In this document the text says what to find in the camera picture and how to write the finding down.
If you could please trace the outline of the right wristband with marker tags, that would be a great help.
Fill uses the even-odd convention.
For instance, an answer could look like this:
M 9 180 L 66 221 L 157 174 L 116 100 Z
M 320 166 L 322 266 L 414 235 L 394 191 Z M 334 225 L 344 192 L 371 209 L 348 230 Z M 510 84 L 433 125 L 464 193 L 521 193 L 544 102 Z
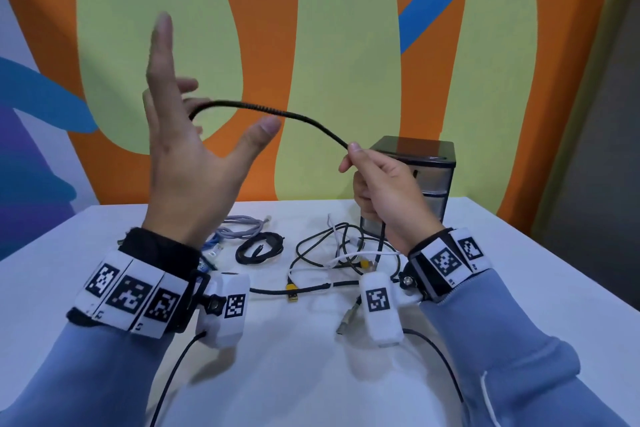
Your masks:
M 439 303 L 463 282 L 493 268 L 468 228 L 447 228 L 423 240 L 408 255 L 399 286 L 417 291 L 424 301 Z

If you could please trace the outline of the person's right hand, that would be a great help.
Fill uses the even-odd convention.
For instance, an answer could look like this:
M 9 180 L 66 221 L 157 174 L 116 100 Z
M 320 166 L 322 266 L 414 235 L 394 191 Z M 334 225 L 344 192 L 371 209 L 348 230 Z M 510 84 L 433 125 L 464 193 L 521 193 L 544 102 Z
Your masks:
M 348 145 L 348 154 L 367 154 L 367 174 L 353 175 L 354 200 L 363 218 L 385 224 L 385 236 L 397 251 L 408 256 L 420 242 L 444 230 L 407 165 L 357 142 Z

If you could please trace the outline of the person's right forearm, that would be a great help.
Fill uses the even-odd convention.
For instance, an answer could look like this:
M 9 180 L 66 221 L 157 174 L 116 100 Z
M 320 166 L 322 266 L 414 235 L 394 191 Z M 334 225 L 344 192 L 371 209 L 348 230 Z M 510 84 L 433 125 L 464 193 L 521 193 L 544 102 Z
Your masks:
M 542 332 L 495 270 L 420 310 L 458 374 L 464 427 L 629 427 L 580 381 L 573 347 Z

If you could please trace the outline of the wristband with marker tags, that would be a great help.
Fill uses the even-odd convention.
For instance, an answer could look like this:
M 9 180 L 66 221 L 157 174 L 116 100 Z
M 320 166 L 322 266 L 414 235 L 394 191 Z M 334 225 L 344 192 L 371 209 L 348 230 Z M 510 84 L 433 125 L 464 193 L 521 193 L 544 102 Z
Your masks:
M 182 333 L 210 281 L 199 262 L 196 249 L 133 228 L 86 280 L 67 318 L 153 339 Z
M 417 291 L 424 301 L 439 303 L 463 282 L 493 268 L 468 228 L 447 228 L 423 240 L 408 255 L 399 286 Z

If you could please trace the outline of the black small drawer organiser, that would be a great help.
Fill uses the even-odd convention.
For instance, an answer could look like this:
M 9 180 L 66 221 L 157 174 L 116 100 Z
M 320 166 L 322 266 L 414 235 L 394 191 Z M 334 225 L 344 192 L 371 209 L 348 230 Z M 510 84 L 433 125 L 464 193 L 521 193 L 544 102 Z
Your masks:
M 453 142 L 384 136 L 371 149 L 406 164 L 431 211 L 444 219 L 456 167 Z

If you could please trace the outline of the left wristband with marker tags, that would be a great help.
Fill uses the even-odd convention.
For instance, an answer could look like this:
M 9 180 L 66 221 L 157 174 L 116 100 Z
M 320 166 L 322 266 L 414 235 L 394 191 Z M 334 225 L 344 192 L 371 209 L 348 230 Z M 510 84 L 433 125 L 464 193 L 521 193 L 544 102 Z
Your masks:
M 153 339 L 182 333 L 210 281 L 199 262 L 196 249 L 133 228 L 86 280 L 67 318 Z

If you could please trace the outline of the person's left forearm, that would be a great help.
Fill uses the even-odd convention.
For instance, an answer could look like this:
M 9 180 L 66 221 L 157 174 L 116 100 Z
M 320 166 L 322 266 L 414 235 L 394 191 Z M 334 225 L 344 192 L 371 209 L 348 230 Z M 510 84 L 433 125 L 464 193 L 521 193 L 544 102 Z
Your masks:
M 160 339 L 67 312 L 50 353 L 0 427 L 144 427 L 151 386 L 174 334 Z

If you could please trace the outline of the person's left hand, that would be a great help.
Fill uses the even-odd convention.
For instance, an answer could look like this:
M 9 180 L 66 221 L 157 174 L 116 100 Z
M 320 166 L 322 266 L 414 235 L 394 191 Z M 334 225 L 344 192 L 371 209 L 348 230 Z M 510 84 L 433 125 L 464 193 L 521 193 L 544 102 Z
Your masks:
M 150 190 L 142 227 L 199 250 L 228 216 L 245 177 L 224 174 L 223 159 L 204 146 L 188 112 L 204 99 L 183 97 L 198 81 L 179 78 L 173 60 L 173 23 L 155 21 L 143 106 L 150 147 Z

